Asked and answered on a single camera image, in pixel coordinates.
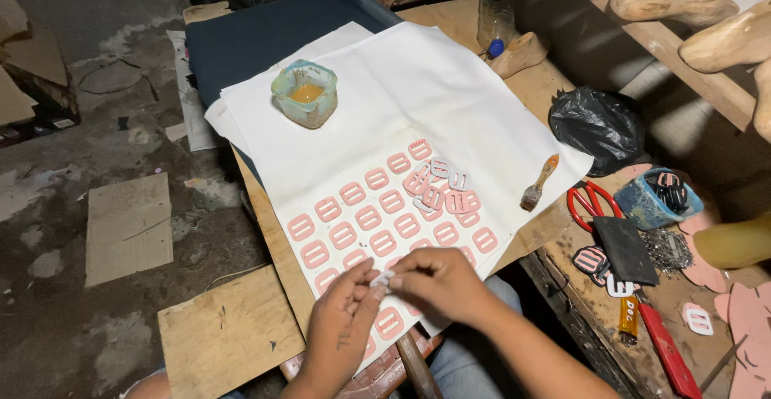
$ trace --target wooden shelf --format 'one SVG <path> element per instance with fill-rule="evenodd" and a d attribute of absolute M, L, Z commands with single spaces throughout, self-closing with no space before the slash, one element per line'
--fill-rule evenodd
<path fill-rule="evenodd" d="M 675 33 L 657 20 L 629 22 L 619 18 L 609 7 L 609 0 L 590 0 L 592 4 L 605 12 L 632 39 L 647 49 L 656 59 L 669 68 L 694 92 L 709 102 L 729 122 L 742 131 L 753 120 L 757 100 L 736 84 L 726 74 L 702 74 L 691 69 L 678 55 L 682 44 Z"/>

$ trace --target red scissors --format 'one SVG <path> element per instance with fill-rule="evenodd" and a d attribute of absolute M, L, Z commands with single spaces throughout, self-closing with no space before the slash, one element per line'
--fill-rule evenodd
<path fill-rule="evenodd" d="M 581 196 L 581 193 L 578 192 L 579 188 L 584 188 L 589 194 L 589 200 L 592 202 L 591 204 L 586 201 L 583 196 Z M 613 208 L 613 216 L 617 218 L 623 218 L 624 214 L 622 213 L 622 210 L 618 207 L 618 203 L 616 203 L 616 200 L 614 200 L 613 196 L 608 194 L 606 190 L 603 190 L 601 187 L 598 187 L 594 182 L 591 180 L 582 180 L 575 184 L 570 190 L 567 190 L 567 209 L 571 212 L 571 216 L 575 220 L 575 222 L 581 226 L 585 231 L 588 231 L 589 233 L 592 233 L 592 227 L 584 221 L 581 216 L 576 212 L 575 204 L 573 203 L 573 199 L 578 200 L 578 203 L 583 206 L 584 209 L 589 213 L 589 215 L 593 217 L 604 217 L 605 213 L 602 211 L 602 206 L 600 205 L 600 200 L 597 198 L 597 194 L 601 195 Z"/>

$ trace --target yellow lighter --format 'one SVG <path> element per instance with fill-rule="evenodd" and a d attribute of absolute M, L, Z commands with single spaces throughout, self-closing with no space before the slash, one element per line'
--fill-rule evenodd
<path fill-rule="evenodd" d="M 622 298 L 622 312 L 618 321 L 618 335 L 622 344 L 632 346 L 637 344 L 637 297 Z"/>

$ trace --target blue bottle cap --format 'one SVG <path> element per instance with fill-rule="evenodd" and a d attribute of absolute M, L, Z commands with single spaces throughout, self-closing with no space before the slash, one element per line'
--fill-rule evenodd
<path fill-rule="evenodd" d="M 490 42 L 490 49 L 487 51 L 492 55 L 493 57 L 497 57 L 504 53 L 504 41 L 500 39 L 493 39 L 493 41 Z"/>

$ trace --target black sanding block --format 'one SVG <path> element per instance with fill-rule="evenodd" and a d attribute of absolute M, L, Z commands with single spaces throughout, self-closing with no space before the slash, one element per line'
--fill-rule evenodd
<path fill-rule="evenodd" d="M 594 226 L 611 261 L 616 282 L 658 285 L 659 276 L 632 220 L 594 217 Z"/>

